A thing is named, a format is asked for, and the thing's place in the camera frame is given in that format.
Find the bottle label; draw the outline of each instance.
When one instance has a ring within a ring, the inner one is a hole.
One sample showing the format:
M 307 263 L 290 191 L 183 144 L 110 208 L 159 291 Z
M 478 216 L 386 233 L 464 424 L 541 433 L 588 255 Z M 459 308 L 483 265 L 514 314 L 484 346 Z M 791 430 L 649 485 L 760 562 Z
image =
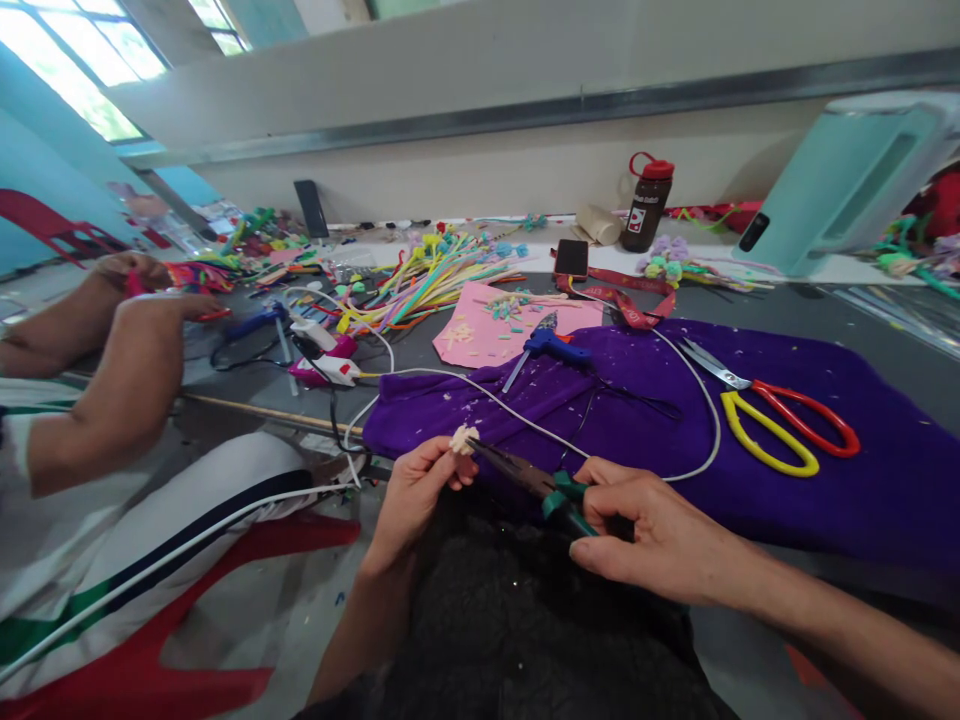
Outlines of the bottle label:
M 630 208 L 630 219 L 627 221 L 627 230 L 630 232 L 640 232 L 640 226 L 643 225 L 643 216 L 647 211 L 634 205 Z

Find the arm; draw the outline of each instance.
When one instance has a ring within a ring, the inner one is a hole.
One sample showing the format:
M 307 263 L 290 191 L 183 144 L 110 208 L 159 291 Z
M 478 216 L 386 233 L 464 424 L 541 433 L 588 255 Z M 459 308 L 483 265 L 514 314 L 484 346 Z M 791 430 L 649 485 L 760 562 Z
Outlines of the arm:
M 204 295 L 127 300 L 96 375 L 66 413 L 38 417 L 27 444 L 34 497 L 129 465 L 159 439 L 183 374 L 183 321 L 215 311 Z
M 601 534 L 571 545 L 582 567 L 678 602 L 750 613 L 889 693 L 911 716 L 956 716 L 960 657 L 950 650 L 770 557 L 652 473 L 591 458 L 577 480 L 596 485 L 584 516 Z M 617 515 L 634 522 L 633 543 L 607 534 Z
M 307 704 L 329 700 L 354 679 L 391 660 L 407 634 L 415 545 L 445 485 L 470 485 L 477 466 L 435 437 L 399 458 L 377 529 L 357 572 L 343 617 L 327 646 Z
M 149 287 L 170 284 L 166 268 L 148 255 L 126 252 L 101 259 L 76 290 L 7 332 L 0 341 L 0 373 L 54 377 L 103 347 L 131 270 Z

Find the brown bottle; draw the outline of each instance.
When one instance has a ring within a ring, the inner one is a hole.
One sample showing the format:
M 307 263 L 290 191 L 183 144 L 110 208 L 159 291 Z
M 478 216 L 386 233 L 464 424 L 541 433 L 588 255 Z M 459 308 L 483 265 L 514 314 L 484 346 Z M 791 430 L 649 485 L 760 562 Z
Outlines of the brown bottle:
M 620 244 L 630 252 L 646 252 L 653 244 L 660 216 L 667 206 L 667 195 L 673 186 L 674 165 L 666 160 L 657 160 L 650 153 L 638 152 L 630 158 L 630 172 L 634 175 L 637 172 L 633 169 L 633 161 L 637 155 L 646 155 L 650 162 L 637 176 L 640 179 L 633 192 L 633 204 L 630 206 L 626 227 L 620 233 Z

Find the purple cloth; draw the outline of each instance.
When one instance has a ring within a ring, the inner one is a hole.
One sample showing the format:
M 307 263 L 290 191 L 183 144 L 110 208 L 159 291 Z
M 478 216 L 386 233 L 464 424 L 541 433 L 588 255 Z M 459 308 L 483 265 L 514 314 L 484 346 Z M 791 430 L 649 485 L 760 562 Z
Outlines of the purple cloth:
M 730 530 L 753 540 L 863 560 L 927 567 L 960 575 L 956 524 L 960 521 L 960 443 L 904 395 L 886 385 L 859 355 L 837 345 L 785 335 L 738 330 L 689 320 L 658 329 L 674 341 L 688 337 L 748 379 L 802 392 L 844 418 L 863 450 L 848 460 L 810 447 L 820 472 L 809 479 L 783 475 L 762 464 L 733 437 L 723 416 L 722 383 L 697 367 L 720 413 L 720 452 L 705 472 L 673 487 Z M 598 373 L 632 392 L 670 400 L 684 412 L 670 420 L 635 400 L 601 391 L 573 440 L 585 452 L 661 476 L 699 467 L 713 443 L 713 421 L 683 361 L 652 333 L 627 328 L 587 328 L 574 344 L 593 352 Z M 497 394 L 515 361 L 481 368 L 471 379 Z M 599 383 L 553 358 L 528 360 L 506 402 L 528 419 L 570 439 Z M 560 467 L 564 448 L 508 415 L 462 380 L 440 375 L 388 376 L 364 430 L 370 447 L 396 457 L 434 435 L 453 434 L 461 423 L 481 437 L 548 472 Z M 790 428 L 752 391 L 752 405 Z M 798 411 L 827 439 L 836 433 L 805 408 Z M 752 419 L 747 433 L 790 464 L 793 452 Z M 562 467 L 583 459 L 567 453 Z M 510 503 L 529 498 L 481 464 L 480 481 Z

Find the teal kettle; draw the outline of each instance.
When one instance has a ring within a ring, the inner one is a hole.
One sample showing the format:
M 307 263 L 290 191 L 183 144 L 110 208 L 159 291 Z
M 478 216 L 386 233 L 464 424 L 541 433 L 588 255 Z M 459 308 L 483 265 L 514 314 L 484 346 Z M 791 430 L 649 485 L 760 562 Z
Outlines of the teal kettle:
M 829 103 L 733 257 L 808 277 L 868 248 L 960 145 L 960 94 L 888 92 Z

